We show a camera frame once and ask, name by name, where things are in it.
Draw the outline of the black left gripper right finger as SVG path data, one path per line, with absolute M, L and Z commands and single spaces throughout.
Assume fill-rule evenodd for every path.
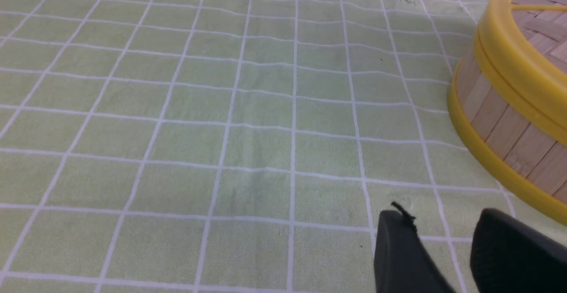
M 564 293 L 567 249 L 504 212 L 482 210 L 470 250 L 480 293 Z

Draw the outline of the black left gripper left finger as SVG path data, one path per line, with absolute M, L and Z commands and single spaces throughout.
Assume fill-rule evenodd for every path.
M 382 210 L 374 254 L 377 293 L 454 293 L 421 242 L 415 216 L 397 202 Z

